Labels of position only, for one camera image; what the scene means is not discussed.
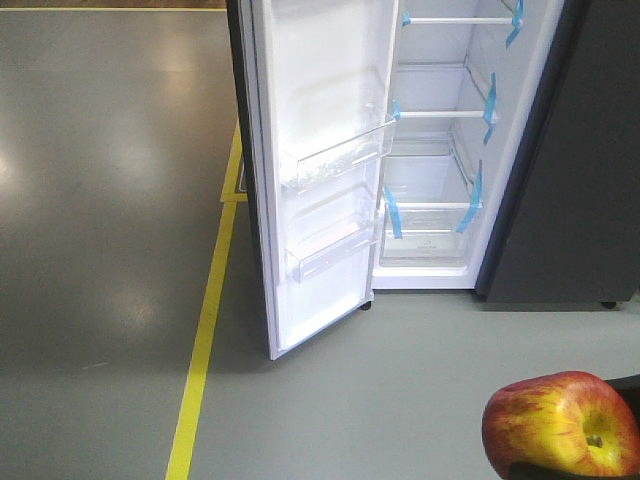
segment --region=apple skin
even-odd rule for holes
[[[515,462],[601,477],[640,472],[640,433],[631,409],[609,384],[586,372],[498,390],[482,417],[482,442],[504,479]]]

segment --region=black object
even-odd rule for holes
[[[627,402],[640,428],[640,375],[607,380]],[[640,480],[640,473],[621,477],[592,477],[559,472],[529,463],[514,463],[509,468],[509,480]]]
[[[638,0],[566,0],[476,284],[488,302],[640,285],[638,19]]]

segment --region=open refrigerator door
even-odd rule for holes
[[[372,299],[395,0],[240,1],[271,358]]]

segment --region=gray floor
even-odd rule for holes
[[[0,13],[0,478],[164,477],[235,122],[228,55],[224,14]],[[270,362],[252,259],[241,204],[194,480],[496,479],[495,389],[638,372],[638,297],[501,312],[468,292],[378,294]]]
[[[379,293],[269,362],[247,300],[248,222],[241,206],[193,480],[495,480],[480,440],[495,390],[562,370],[638,373],[640,297],[615,312],[500,312],[469,292]]]
[[[0,478],[164,478],[236,122],[224,13],[0,12]]]

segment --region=apple stem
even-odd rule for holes
[[[587,445],[602,448],[602,437],[600,435],[589,435],[587,437]]]

